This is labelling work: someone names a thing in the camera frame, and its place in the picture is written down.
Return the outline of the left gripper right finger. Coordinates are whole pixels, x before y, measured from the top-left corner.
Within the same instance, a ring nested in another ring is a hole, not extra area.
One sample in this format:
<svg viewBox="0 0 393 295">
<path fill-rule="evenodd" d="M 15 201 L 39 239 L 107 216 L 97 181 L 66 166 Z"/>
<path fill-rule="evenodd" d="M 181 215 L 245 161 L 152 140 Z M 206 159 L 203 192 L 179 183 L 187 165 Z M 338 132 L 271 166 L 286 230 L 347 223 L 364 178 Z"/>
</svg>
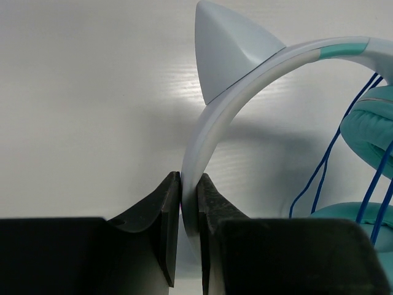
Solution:
<svg viewBox="0 0 393 295">
<path fill-rule="evenodd" d="M 347 219 L 253 219 L 198 183 L 204 294 L 391 294 L 366 233 Z"/>
</svg>

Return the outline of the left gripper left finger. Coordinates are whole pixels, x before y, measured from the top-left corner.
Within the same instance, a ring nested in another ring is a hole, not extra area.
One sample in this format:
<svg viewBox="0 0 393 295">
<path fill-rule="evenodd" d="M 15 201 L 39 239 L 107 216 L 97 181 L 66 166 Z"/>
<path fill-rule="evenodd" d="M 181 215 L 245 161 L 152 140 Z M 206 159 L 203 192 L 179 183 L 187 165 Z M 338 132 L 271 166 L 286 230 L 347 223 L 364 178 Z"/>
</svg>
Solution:
<svg viewBox="0 0 393 295">
<path fill-rule="evenodd" d="M 174 286 L 181 182 L 112 219 L 1 220 L 2 294 L 168 294 Z"/>
</svg>

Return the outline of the teal cat-ear headphones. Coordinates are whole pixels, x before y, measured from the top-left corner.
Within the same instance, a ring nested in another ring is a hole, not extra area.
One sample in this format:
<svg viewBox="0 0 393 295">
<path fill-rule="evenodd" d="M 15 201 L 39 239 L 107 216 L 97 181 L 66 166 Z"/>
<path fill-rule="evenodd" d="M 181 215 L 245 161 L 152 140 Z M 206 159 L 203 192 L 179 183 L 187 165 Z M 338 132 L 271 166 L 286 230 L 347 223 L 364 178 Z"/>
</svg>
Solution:
<svg viewBox="0 0 393 295">
<path fill-rule="evenodd" d="M 286 46 L 242 15 L 209 1 L 195 12 L 195 56 L 205 103 L 181 168 L 181 210 L 192 249 L 191 271 L 201 268 L 197 184 L 217 145 L 240 110 L 261 90 L 295 69 L 342 59 L 374 74 L 352 101 L 337 130 L 349 147 L 376 168 L 392 133 L 392 42 L 373 37 L 335 37 Z"/>
</svg>

